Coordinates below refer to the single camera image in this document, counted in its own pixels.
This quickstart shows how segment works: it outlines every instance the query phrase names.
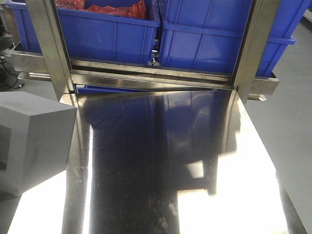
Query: metal bar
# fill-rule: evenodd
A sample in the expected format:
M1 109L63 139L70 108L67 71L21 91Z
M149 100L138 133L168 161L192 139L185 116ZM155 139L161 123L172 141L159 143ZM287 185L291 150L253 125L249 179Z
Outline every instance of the metal bar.
M306 12L303 15L308 21L312 22L312 11L310 11L309 9L306 10Z
M213 88L213 89L233 89L232 86L227 84L216 84L211 83L210 81L204 81L202 79L195 78L180 78L180 77L170 77L164 76L162 78L155 77L152 75L145 74L144 76L132 76L132 75L123 75L123 74L112 74L112 73L103 73L103 72L90 72L82 70L72 70L72 79L74 83L84 84L86 78L89 80L97 79L98 82L101 79L116 79L116 80L127 80L127 81L136 81L136 82L147 82L147 83L162 83L162 84L174 84L174 85L184 85L184 86L194 86L200 88Z
M254 0L231 84L246 103L280 0Z
M166 75L166 76L177 76L185 78L201 78L212 81L230 81L230 75L221 73L208 73L204 71L195 71L187 69L169 68L169 67L148 67L138 64L127 64L127 63L109 63L105 61L82 61L82 60L71 60L72 66L77 70L90 70L90 68L108 69L116 71L128 71L136 74L147 73L155 75Z
M48 73L43 55L40 53L30 53L20 50L14 50L12 53L14 68L16 71L34 72L34 73ZM230 76L227 74L209 74L203 71L186 70L186 69L170 69L163 67L149 67L139 64L129 63L110 63L107 61L82 61L70 60L71 65L75 70L84 71L103 71L108 70L112 72L123 72L124 74L155 74L162 76L175 76L184 78L200 78L204 80L229 82Z
M26 0L58 100L74 91L70 61L53 0Z

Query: stainless steel frame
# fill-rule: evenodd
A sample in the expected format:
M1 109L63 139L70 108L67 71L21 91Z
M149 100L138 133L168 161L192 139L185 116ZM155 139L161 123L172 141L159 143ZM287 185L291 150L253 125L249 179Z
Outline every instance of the stainless steel frame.
M247 102L280 0L253 1L231 84Z
M42 54L20 51L12 53L16 71L28 72L28 79L51 80ZM162 67L138 66L137 64L109 63L106 61L70 60L74 84L131 88L147 91L181 91L213 89L234 89L228 74L208 74L202 71L170 70ZM279 80L256 77L251 94L271 95Z
M26 0L44 61L55 93L60 100L63 93L74 91L70 76L70 61L53 0Z
M53 0L26 0L43 56L16 51L12 57L18 71L49 74L58 97L73 92L75 84L155 91L213 88L237 90L246 103L249 94L272 94L278 84L276 78L255 78L255 74L279 3L280 0L253 0L233 76L137 64L69 60Z

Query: reflective metal surface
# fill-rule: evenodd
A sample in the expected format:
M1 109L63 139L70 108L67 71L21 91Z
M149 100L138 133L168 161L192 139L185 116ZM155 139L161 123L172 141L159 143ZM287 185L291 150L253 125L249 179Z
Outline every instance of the reflective metal surface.
M302 227L235 91L62 101L78 107L67 171L23 194L10 234L292 234Z
M280 0L253 0L231 84L247 102Z
M74 91L70 61L53 0L26 0L57 98Z
M12 53L15 70L29 72L25 79L51 80L43 55L21 51L20 46ZM131 64L111 64L103 61L91 62L71 60L77 70L72 70L74 84L131 88L147 91L185 91L209 88L233 89L228 85L230 77L210 75L196 71L173 71L162 67L151 68ZM279 80L274 77L253 79L251 94L274 93Z

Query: black cable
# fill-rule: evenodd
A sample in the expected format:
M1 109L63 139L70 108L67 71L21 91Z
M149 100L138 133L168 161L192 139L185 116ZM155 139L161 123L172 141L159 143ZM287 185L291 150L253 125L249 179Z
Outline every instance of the black cable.
M1 60L1 64L2 64L2 66L3 66L3 68L4 68L4 71L5 71L5 75L7 76L7 73L8 73L8 74L10 74L10 75L16 77L16 80L15 80L15 82L14 82L13 85L11 85L11 84L9 84L9 83L1 84L1 85L3 85L5 89L20 89L21 87L23 87L24 85L22 85L22 86L19 85L18 87L14 87L14 86L17 84L17 82L19 81L18 76L17 76L16 74L10 73L10 72L8 71L8 69L6 68L6 66L5 66L5 64L4 64L4 62L3 62L3 60L2 60L2 59L0 59L0 60Z

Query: gray floor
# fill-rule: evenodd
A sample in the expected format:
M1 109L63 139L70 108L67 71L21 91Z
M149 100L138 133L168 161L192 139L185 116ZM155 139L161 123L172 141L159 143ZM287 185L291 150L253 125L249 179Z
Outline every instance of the gray floor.
M312 233L312 23L302 20L275 67L280 85L247 111L308 233Z

